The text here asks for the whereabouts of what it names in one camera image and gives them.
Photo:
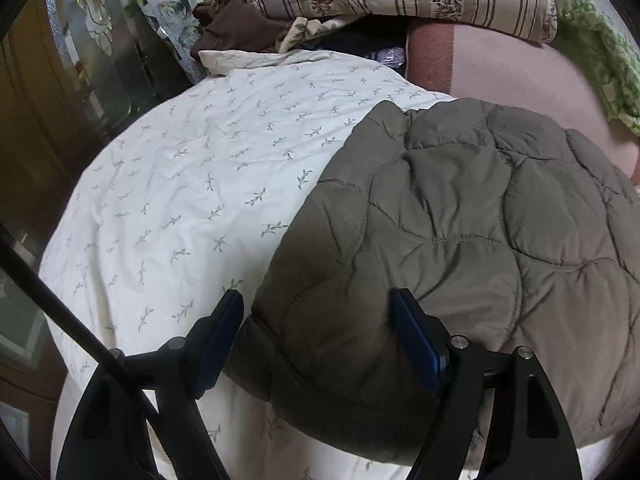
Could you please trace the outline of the olive quilted puffer jacket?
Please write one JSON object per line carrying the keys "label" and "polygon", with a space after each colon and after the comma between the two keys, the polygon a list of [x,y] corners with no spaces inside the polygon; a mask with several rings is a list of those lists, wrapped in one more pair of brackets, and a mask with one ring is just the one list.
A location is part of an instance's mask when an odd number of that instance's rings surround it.
{"label": "olive quilted puffer jacket", "polygon": [[378,104],[285,232],[227,375],[308,436],[411,463],[435,402],[394,288],[491,351],[532,348],[578,446],[634,423],[639,197],[580,132],[472,99]]}

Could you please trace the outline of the white leaf-print duvet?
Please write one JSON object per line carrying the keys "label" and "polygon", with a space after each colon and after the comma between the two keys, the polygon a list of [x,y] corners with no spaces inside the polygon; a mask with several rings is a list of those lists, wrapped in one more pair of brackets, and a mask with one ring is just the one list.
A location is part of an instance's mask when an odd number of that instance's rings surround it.
{"label": "white leaf-print duvet", "polygon": [[209,52],[210,74],[145,114],[81,175],[40,278],[107,347],[153,350],[225,292],[252,300],[332,156],[376,104],[437,108],[438,148],[415,148],[388,189],[445,237],[472,229],[484,174],[452,142],[446,94],[334,52]]}

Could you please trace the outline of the pink bed sheet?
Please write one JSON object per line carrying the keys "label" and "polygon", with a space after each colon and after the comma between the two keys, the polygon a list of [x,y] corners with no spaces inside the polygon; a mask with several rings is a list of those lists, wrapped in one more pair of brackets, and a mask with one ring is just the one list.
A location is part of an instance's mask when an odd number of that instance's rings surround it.
{"label": "pink bed sheet", "polygon": [[407,55],[413,84],[546,115],[583,133],[639,183],[639,139],[606,118],[596,89],[555,48],[471,25],[424,22],[409,32]]}

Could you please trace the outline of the wooden mirrored wardrobe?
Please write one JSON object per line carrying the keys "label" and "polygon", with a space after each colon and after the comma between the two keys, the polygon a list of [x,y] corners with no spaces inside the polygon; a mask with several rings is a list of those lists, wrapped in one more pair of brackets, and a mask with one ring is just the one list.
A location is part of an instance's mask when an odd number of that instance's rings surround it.
{"label": "wooden mirrored wardrobe", "polygon": [[99,151],[190,82],[136,0],[1,11],[1,221],[42,243]]}

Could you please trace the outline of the green patterned blanket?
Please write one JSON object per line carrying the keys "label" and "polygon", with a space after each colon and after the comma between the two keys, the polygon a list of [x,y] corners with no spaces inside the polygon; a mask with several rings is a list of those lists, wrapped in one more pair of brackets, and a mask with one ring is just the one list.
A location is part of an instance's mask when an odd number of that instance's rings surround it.
{"label": "green patterned blanket", "polygon": [[551,45],[586,76],[605,116],[639,133],[639,48],[592,0],[554,0],[558,27]]}

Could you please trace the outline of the dark brown garment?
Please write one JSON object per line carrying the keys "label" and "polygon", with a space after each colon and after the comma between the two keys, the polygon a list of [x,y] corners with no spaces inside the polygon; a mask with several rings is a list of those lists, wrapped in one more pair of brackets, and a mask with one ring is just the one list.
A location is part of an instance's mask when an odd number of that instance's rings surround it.
{"label": "dark brown garment", "polygon": [[201,62],[201,51],[241,50],[276,52],[291,22],[273,20],[257,11],[247,0],[203,0],[192,12],[202,36],[191,47],[191,58]]}

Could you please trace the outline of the floral patterned bag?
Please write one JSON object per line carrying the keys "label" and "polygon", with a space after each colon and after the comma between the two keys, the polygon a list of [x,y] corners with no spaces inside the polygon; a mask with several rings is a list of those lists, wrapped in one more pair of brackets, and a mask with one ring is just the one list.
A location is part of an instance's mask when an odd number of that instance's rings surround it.
{"label": "floral patterned bag", "polygon": [[205,70],[191,56],[202,29],[193,16],[196,0],[136,0],[145,19],[171,50],[191,84],[205,77]]}

